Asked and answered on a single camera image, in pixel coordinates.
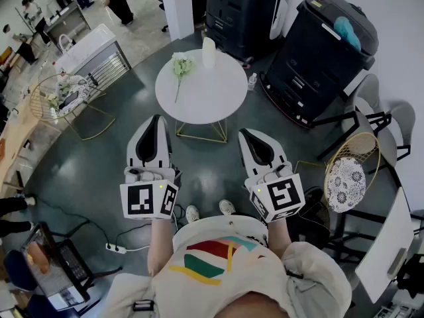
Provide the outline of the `black office chair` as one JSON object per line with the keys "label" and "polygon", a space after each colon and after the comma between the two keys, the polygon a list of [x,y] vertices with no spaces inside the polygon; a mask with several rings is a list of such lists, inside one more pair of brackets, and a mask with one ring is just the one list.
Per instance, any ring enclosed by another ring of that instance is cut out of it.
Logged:
{"label": "black office chair", "polygon": [[[163,0],[157,0],[157,1],[159,1],[159,2],[160,2],[160,4],[159,4],[159,8],[160,8],[161,10],[165,11],[165,7],[164,7],[164,2],[163,2]],[[168,25],[163,26],[163,27],[162,27],[162,32],[166,32],[166,31],[167,31],[167,29],[168,29]]]}

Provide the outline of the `teal cloth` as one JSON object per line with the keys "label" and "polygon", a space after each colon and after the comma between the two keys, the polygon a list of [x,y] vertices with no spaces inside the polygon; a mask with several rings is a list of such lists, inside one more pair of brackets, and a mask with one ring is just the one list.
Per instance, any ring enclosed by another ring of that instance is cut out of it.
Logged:
{"label": "teal cloth", "polygon": [[345,39],[353,48],[357,51],[361,51],[361,43],[354,33],[354,29],[350,23],[350,21],[346,17],[337,17],[334,22],[333,28],[335,32],[341,36],[341,38]]}

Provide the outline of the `white round table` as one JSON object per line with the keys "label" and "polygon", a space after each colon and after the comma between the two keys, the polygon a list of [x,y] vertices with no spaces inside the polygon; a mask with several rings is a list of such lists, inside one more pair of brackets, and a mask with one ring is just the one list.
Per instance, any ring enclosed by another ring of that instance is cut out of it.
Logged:
{"label": "white round table", "polygon": [[[188,75],[178,79],[169,60],[156,78],[156,99],[175,119],[176,136],[227,143],[227,119],[239,109],[247,95],[246,73],[226,53],[216,52],[212,69],[204,67],[202,50],[189,50],[184,54],[193,59],[194,67]],[[210,125],[217,136],[207,138],[184,133],[187,125]]]}

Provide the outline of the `black cart with white panel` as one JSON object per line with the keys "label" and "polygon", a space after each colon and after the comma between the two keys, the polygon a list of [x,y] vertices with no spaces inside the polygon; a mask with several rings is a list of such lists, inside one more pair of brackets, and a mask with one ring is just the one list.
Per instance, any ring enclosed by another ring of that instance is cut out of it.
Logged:
{"label": "black cart with white panel", "polygon": [[282,37],[289,0],[207,0],[207,36],[217,48],[250,64]]}

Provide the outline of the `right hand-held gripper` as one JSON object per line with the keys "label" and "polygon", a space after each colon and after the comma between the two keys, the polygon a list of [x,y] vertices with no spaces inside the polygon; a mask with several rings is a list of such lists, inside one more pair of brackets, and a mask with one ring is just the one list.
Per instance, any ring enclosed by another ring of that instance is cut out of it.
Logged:
{"label": "right hand-held gripper", "polygon": [[[305,205],[299,174],[294,174],[281,144],[254,129],[241,129],[238,143],[248,178],[249,200],[265,223],[295,215]],[[275,168],[259,174],[266,168]]]}

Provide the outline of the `black phone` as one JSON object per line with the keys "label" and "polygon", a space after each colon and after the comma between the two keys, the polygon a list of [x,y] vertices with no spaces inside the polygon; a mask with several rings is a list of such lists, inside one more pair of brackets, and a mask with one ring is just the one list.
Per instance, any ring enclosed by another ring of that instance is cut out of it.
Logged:
{"label": "black phone", "polygon": [[78,98],[79,92],[71,92],[65,100],[59,105],[59,110],[62,110],[64,107],[68,106],[70,103],[72,103],[75,99]]}

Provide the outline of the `person's white shoe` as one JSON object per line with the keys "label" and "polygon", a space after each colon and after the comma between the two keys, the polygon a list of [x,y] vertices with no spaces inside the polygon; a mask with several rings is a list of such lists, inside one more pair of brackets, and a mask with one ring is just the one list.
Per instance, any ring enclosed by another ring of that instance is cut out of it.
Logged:
{"label": "person's white shoe", "polygon": [[235,206],[226,199],[219,202],[219,209],[223,215],[232,215],[236,213]]}
{"label": "person's white shoe", "polygon": [[197,207],[194,205],[187,206],[185,210],[185,218],[189,224],[198,221],[200,219],[200,216]]}

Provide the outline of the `grey chair with black frame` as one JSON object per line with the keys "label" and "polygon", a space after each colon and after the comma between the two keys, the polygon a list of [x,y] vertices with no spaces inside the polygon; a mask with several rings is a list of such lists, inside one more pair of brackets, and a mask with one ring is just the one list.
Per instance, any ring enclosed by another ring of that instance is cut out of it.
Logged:
{"label": "grey chair with black frame", "polygon": [[[388,166],[395,167],[397,162],[411,154],[411,139],[415,125],[415,111],[410,103],[400,101],[387,113],[383,111],[366,116],[370,125],[377,124],[374,135],[380,143],[380,155],[382,160],[379,170]],[[397,145],[395,137],[388,128],[392,121],[395,121],[400,129],[402,145]]]}
{"label": "grey chair with black frame", "polygon": [[384,112],[380,101],[379,80],[375,74],[366,75],[348,96],[344,113],[315,121],[315,127],[338,123],[342,135],[317,156],[322,160],[347,139],[360,133],[370,133],[376,138],[390,124],[391,117]]}

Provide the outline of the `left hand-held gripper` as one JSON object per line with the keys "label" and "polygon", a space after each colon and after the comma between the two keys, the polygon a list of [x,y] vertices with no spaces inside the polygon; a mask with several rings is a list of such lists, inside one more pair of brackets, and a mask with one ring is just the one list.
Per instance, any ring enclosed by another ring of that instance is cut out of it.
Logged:
{"label": "left hand-held gripper", "polygon": [[127,145],[129,166],[120,185],[123,215],[127,219],[170,219],[181,185],[181,172],[170,168],[172,147],[165,118],[153,115]]}

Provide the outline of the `black white patterned cushion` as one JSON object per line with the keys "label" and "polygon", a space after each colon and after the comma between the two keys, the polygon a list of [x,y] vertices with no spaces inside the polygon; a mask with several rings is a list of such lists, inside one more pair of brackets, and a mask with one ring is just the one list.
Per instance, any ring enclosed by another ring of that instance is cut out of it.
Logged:
{"label": "black white patterned cushion", "polygon": [[76,75],[76,76],[64,76],[64,77],[62,77],[62,79],[60,81],[58,81],[56,86],[59,83],[70,84],[70,87],[71,87],[70,93],[78,91],[79,95],[78,95],[77,99],[75,99],[68,106],[64,107],[62,110],[55,110],[53,107],[51,107],[51,109],[53,109],[55,111],[55,115],[58,118],[66,116],[68,113],[71,113],[77,106],[79,106],[83,102],[87,101],[88,98],[89,98],[89,92],[90,92],[89,84],[88,84],[87,80],[85,78],[83,78],[82,76],[78,76],[78,75]]}
{"label": "black white patterned cushion", "polygon": [[325,191],[333,211],[343,213],[355,207],[366,191],[366,178],[360,162],[351,157],[336,160],[327,176]]}

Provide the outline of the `person's right forearm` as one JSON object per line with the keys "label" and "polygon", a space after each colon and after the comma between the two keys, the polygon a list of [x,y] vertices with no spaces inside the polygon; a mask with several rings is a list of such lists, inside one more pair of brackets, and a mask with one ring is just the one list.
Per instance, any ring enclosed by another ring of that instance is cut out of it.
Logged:
{"label": "person's right forearm", "polygon": [[292,243],[285,218],[268,223],[268,248],[282,258],[288,246]]}

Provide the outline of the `white vase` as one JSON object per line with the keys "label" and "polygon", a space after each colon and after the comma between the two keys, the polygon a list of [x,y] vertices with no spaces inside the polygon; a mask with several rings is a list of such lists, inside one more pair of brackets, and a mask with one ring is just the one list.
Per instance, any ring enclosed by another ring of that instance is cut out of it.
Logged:
{"label": "white vase", "polygon": [[207,69],[213,69],[216,63],[216,47],[215,42],[209,37],[203,39],[202,60],[203,65]]}

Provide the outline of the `black laptop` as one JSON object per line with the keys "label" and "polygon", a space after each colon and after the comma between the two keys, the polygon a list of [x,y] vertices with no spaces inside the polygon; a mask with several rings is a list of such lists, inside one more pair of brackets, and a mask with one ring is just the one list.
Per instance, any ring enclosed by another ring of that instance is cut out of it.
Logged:
{"label": "black laptop", "polygon": [[84,287],[93,275],[71,240],[55,241],[47,224],[35,225],[21,252],[38,287],[50,305],[63,311],[87,303]]}

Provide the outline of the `white sink cabinet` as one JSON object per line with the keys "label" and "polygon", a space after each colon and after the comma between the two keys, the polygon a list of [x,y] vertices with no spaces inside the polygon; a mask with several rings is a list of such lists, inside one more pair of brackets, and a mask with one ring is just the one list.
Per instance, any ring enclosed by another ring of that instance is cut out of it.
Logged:
{"label": "white sink cabinet", "polygon": [[109,87],[132,69],[117,37],[104,24],[64,51],[54,67],[58,74],[81,76],[99,89]]}

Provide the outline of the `person's left white shoe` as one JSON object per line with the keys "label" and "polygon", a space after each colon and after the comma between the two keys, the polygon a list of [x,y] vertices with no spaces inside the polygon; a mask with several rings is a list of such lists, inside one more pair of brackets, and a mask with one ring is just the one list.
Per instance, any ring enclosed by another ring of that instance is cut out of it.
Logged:
{"label": "person's left white shoe", "polygon": [[200,219],[200,216],[197,207],[194,205],[187,206],[185,210],[185,218],[189,224],[198,221]]}

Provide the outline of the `white green flowers bunch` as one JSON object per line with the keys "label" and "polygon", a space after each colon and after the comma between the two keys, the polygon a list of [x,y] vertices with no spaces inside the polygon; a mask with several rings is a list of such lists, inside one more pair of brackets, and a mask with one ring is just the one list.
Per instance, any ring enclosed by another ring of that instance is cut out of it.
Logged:
{"label": "white green flowers bunch", "polygon": [[177,78],[177,92],[175,101],[178,100],[181,82],[184,76],[187,76],[195,65],[194,59],[185,52],[174,52],[172,54],[172,72]]}

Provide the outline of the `dark blue chair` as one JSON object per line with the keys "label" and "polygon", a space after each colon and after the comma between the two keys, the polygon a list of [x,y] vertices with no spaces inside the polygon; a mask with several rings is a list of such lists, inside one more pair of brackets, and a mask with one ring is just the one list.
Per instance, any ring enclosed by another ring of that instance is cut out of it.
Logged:
{"label": "dark blue chair", "polygon": [[38,287],[21,252],[17,250],[9,251],[3,263],[8,279],[14,286],[28,292],[34,291]]}

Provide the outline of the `black cart with grey lid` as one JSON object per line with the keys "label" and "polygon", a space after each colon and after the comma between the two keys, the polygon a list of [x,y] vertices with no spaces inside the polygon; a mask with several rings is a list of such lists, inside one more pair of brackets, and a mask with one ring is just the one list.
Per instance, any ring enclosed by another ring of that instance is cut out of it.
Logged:
{"label": "black cart with grey lid", "polygon": [[[361,43],[353,48],[334,28],[346,17]],[[260,83],[272,103],[298,125],[314,120],[362,71],[378,51],[378,33],[362,9],[345,0],[303,0],[282,47]]]}

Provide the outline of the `grey metal desk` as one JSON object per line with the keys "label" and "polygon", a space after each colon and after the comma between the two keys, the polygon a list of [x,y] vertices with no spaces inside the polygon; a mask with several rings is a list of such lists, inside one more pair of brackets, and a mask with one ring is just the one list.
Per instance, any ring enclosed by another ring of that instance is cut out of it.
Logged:
{"label": "grey metal desk", "polygon": [[54,16],[44,31],[50,41],[60,50],[58,39],[61,34],[67,34],[76,43],[91,31],[91,27],[79,5],[73,2]]}

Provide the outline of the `person's cream printed top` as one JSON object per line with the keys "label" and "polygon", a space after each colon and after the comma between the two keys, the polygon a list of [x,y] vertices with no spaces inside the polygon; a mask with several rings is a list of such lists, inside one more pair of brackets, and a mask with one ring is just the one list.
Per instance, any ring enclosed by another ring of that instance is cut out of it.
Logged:
{"label": "person's cream printed top", "polygon": [[308,242],[291,241],[278,258],[255,223],[188,223],[157,275],[114,278],[99,318],[344,318],[352,288],[338,264]]}

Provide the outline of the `light wooden counter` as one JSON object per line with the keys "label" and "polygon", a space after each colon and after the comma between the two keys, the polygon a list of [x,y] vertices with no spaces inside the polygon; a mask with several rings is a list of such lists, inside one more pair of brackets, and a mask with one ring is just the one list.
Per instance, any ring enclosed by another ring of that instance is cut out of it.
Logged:
{"label": "light wooden counter", "polygon": [[15,161],[31,160],[21,154],[21,150],[29,141],[31,134],[40,122],[42,114],[39,92],[34,91],[27,95],[15,108],[11,109],[5,128],[0,135],[0,191],[3,187],[10,187],[18,192],[24,190],[20,183],[20,172],[13,169]]}

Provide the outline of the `person's right white shoe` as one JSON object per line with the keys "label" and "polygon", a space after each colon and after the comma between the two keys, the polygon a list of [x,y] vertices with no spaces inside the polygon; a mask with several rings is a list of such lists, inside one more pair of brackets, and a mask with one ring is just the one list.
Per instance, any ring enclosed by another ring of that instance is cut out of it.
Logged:
{"label": "person's right white shoe", "polygon": [[236,213],[235,206],[226,199],[219,202],[219,209],[223,215],[232,215]]}

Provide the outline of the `white side desk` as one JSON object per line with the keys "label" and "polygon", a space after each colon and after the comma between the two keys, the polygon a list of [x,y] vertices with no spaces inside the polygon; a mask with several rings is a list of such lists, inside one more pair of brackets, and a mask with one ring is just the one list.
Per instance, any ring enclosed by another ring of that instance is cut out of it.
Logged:
{"label": "white side desk", "polygon": [[403,266],[414,238],[404,190],[399,188],[392,208],[372,246],[355,270],[370,301],[376,303]]}

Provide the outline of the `white faucet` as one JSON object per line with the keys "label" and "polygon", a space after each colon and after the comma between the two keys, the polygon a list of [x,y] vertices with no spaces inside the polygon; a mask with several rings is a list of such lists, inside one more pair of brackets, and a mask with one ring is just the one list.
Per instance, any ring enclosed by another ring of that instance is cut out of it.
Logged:
{"label": "white faucet", "polygon": [[67,34],[61,34],[58,39],[58,44],[62,53],[66,53],[72,48],[74,41]]}

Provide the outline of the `person's left forearm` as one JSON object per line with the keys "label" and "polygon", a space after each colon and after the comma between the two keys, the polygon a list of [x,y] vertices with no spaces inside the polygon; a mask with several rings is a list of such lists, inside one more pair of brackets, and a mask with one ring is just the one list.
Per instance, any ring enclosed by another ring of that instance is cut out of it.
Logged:
{"label": "person's left forearm", "polygon": [[154,277],[168,263],[174,253],[173,228],[170,219],[154,219],[151,223],[148,249],[148,273]]}

